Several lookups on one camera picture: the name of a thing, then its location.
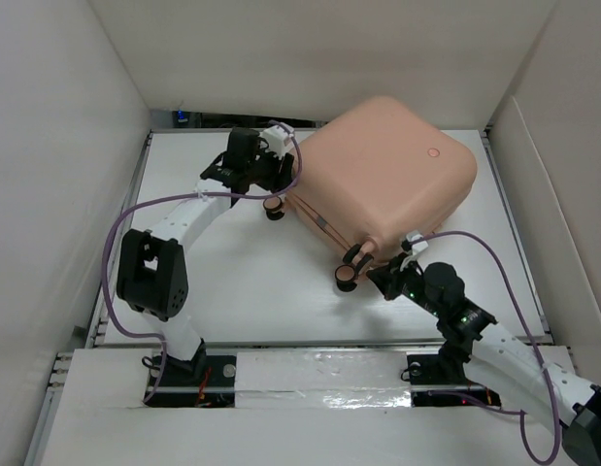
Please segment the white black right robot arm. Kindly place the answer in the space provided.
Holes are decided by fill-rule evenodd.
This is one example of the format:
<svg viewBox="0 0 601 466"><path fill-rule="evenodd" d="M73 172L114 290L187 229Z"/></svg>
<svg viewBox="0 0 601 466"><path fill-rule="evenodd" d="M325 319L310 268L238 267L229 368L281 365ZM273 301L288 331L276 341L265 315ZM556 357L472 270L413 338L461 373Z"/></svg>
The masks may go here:
<svg viewBox="0 0 601 466"><path fill-rule="evenodd" d="M385 265L367 277L387 300L405 296L437 318L445 339L438 370L467 379L515 403L551 433L578 465L601 465L601 385L537 357L493 315L465 295L464 281L444 262L421 268Z"/></svg>

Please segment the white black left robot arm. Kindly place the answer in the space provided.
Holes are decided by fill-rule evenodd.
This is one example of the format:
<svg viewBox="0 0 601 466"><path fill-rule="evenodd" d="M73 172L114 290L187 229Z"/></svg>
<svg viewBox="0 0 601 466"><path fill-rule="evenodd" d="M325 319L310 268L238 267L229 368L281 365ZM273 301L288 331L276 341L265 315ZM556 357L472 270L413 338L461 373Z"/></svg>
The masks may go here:
<svg viewBox="0 0 601 466"><path fill-rule="evenodd" d="M293 129L274 122L261 131L234 128L226 149L200 174L194 189L178 199L164 219L146 230L132 228L121 239L117 297L147 321L162 353L146 357L157 384L195 386L212 364L206 344L185 309L189 284L185 255L202 233L239 200L258 200L266 216L284 215L284 197L297 184L302 162Z"/></svg>

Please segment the pink hard-shell suitcase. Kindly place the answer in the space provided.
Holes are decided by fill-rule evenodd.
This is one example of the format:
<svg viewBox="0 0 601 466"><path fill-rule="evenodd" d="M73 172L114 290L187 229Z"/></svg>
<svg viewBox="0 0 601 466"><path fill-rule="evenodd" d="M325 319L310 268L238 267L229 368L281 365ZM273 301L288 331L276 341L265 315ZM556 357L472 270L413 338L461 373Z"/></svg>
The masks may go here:
<svg viewBox="0 0 601 466"><path fill-rule="evenodd" d="M428 234L470 193L474 154L392 97L373 97L302 141L296 186L263 203L267 217L293 211L340 256L342 291Z"/></svg>

